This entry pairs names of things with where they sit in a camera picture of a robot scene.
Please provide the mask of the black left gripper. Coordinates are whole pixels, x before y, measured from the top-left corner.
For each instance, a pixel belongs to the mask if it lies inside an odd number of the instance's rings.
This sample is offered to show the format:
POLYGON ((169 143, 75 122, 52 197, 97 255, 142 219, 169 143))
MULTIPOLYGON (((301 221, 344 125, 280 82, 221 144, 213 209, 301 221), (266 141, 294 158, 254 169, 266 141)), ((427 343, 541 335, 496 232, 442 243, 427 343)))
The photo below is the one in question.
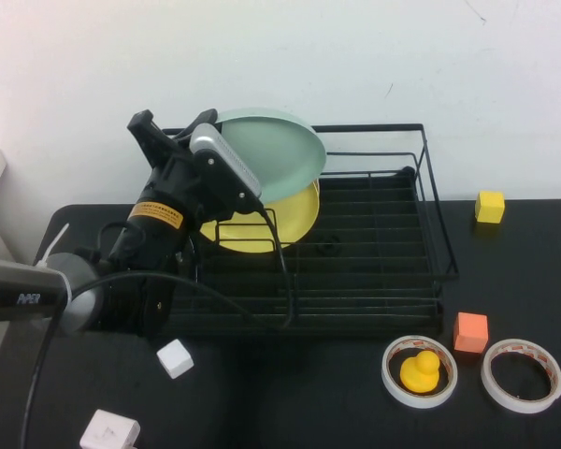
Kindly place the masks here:
MULTIPOLYGON (((216 109, 204 110, 173 139, 187 141, 198 125, 217 120, 216 109)), ((131 211, 133 227, 163 225, 175 232, 197 232, 204 222, 204 211, 199 202, 200 176, 191 152, 174 150, 174 141, 153 122, 148 109, 136 113, 127 129, 151 166, 150 177, 131 211)))

